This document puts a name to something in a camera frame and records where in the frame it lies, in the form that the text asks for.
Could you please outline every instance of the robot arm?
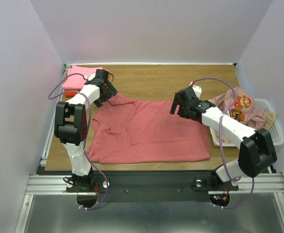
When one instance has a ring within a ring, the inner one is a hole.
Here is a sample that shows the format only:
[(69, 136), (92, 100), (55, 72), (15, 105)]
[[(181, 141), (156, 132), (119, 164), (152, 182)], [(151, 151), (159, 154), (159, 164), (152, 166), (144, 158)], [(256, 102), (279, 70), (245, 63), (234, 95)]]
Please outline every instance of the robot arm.
[[(277, 155), (269, 131), (256, 130), (245, 126), (231, 117), (223, 114), (209, 101), (199, 100), (201, 88), (189, 86), (175, 94), (170, 113), (191, 119), (219, 130), (222, 117), (222, 133), (239, 148), (239, 158), (227, 164), (233, 179), (247, 175), (256, 177), (277, 161)], [(219, 182), (227, 182), (229, 178), (224, 166), (220, 166), (212, 173)]]
[[(101, 103), (114, 96), (117, 91), (108, 81), (109, 72), (97, 69), (94, 76), (90, 76), (80, 93), (87, 96), (90, 104)], [(90, 189), (93, 184), (92, 167), (84, 155), (84, 141), (87, 137), (86, 99), (81, 94), (75, 95), (66, 102), (58, 102), (55, 110), (54, 135), (58, 137), (67, 150), (72, 164), (72, 183), (79, 183)]]

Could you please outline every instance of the wooden surface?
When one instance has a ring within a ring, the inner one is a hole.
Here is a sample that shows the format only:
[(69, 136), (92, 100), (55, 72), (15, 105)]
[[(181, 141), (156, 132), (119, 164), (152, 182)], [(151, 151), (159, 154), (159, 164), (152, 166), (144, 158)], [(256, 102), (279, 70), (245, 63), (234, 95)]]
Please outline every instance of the wooden surface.
[[(221, 78), (233, 87), (239, 86), (234, 67), (225, 66), (104, 66), (113, 73), (114, 87), (125, 97), (141, 100), (172, 100), (176, 91), (183, 89), (195, 79), (204, 77)], [(209, 100), (225, 93), (228, 87), (218, 81), (201, 81), (201, 100)], [(98, 112), (92, 105), (92, 117)], [(102, 170), (203, 170), (214, 169), (222, 164), (219, 147), (213, 145), (209, 133), (211, 159), (201, 162), (181, 163), (139, 163), (139, 164), (96, 164)], [(93, 141), (93, 128), (90, 128), (87, 148)], [(237, 148), (225, 148), (227, 162), (238, 158)], [(53, 136), (45, 170), (71, 170), (67, 151), (58, 138)]]

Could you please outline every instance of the bolt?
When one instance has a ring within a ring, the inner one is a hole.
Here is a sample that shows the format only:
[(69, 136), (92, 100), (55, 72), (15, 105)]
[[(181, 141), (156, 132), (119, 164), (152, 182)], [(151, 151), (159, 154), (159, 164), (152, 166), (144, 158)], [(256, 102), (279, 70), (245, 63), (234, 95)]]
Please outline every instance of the bolt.
[(198, 188), (202, 187), (202, 181), (201, 180), (196, 180), (196, 186)]

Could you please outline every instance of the folded pink cloth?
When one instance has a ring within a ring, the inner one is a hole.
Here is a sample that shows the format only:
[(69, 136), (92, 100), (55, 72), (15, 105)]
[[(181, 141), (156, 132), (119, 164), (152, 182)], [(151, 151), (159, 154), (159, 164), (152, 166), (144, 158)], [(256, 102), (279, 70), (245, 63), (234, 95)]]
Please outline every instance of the folded pink cloth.
[[(88, 68), (88, 67), (72, 66), (68, 70), (67, 74), (70, 75), (73, 73), (81, 73), (83, 75), (90, 76), (90, 74), (95, 73), (97, 69), (102, 69), (102, 67)], [(85, 82), (86, 80), (83, 79), (82, 76), (73, 75), (65, 81), (62, 88), (65, 90), (81, 90)]]
[(110, 98), (93, 118), (89, 158), (102, 164), (193, 162), (210, 159), (207, 128), (171, 115), (171, 100)]

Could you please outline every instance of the white backdrop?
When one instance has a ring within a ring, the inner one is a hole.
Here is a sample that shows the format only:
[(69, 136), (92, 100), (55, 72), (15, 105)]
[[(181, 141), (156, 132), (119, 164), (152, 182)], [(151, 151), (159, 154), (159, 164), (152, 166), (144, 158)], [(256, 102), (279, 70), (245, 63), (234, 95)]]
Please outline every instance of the white backdrop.
[(32, 0), (64, 63), (236, 63), (272, 0)]
[(63, 65), (28, 0), (0, 1), (0, 233), (14, 232), (38, 165)]
[[(236, 71), (241, 87), (273, 105), (284, 130), (284, 0), (273, 1)], [(284, 146), (276, 168), (284, 173)]]

